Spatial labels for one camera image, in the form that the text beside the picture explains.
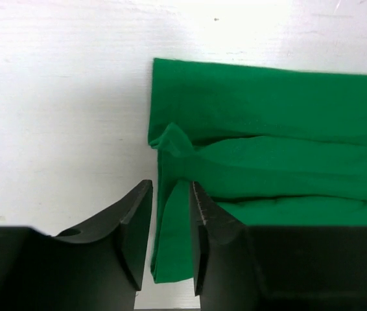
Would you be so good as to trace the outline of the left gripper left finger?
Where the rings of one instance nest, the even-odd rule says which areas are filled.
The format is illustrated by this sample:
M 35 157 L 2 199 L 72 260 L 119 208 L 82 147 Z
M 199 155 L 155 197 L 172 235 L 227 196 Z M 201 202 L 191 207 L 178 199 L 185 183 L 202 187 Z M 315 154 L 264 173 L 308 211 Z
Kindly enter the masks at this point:
M 152 210 L 152 182 L 49 237 L 49 288 L 140 290 Z

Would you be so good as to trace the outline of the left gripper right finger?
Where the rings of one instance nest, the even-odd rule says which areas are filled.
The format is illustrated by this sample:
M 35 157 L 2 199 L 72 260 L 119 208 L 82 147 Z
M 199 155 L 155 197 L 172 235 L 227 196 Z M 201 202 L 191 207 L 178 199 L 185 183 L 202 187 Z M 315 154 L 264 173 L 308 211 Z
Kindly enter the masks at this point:
M 220 207 L 198 182 L 189 186 L 192 263 L 195 294 L 204 287 L 212 249 L 232 243 L 245 225 Z

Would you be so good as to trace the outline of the green polo shirt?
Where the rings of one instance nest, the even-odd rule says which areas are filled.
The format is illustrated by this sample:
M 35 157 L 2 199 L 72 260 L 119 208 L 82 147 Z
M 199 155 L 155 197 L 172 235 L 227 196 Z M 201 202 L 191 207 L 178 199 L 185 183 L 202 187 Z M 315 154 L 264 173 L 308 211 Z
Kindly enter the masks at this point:
M 367 75 L 156 58 L 156 283 L 193 276 L 189 186 L 249 225 L 367 225 Z

